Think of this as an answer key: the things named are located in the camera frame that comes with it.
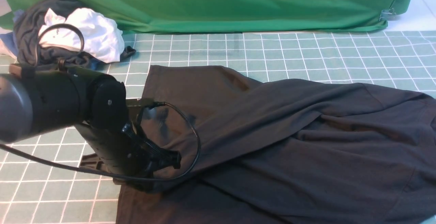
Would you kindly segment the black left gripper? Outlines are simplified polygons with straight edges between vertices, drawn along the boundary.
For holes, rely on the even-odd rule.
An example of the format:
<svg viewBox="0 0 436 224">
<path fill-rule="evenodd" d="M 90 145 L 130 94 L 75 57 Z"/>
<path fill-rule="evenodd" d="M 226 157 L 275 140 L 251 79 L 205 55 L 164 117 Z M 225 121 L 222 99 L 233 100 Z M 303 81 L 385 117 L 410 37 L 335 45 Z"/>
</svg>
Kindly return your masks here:
<svg viewBox="0 0 436 224">
<path fill-rule="evenodd" d="M 153 178 L 157 170 L 181 167 L 178 151 L 162 149 L 164 155 L 169 156 L 165 159 L 144 150 L 123 133 L 92 128 L 88 124 L 76 124 L 74 127 L 94 150 L 94 153 L 81 157 L 81 169 Z"/>
</svg>

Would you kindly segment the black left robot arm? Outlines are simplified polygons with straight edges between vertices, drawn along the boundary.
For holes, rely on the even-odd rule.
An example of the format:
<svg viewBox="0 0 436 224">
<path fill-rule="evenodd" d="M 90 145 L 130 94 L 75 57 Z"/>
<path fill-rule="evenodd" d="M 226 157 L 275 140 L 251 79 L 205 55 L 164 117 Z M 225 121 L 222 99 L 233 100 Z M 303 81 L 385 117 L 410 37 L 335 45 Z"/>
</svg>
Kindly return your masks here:
<svg viewBox="0 0 436 224">
<path fill-rule="evenodd" d="M 1 149 L 60 169 L 111 177 L 150 188 L 154 172 L 179 169 L 181 155 L 148 139 L 143 112 L 164 102 L 127 99 L 126 87 L 113 76 L 81 67 L 38 70 L 12 64 L 1 75 Z M 12 144 L 61 128 L 75 127 L 95 154 L 80 167 L 41 159 Z"/>
</svg>

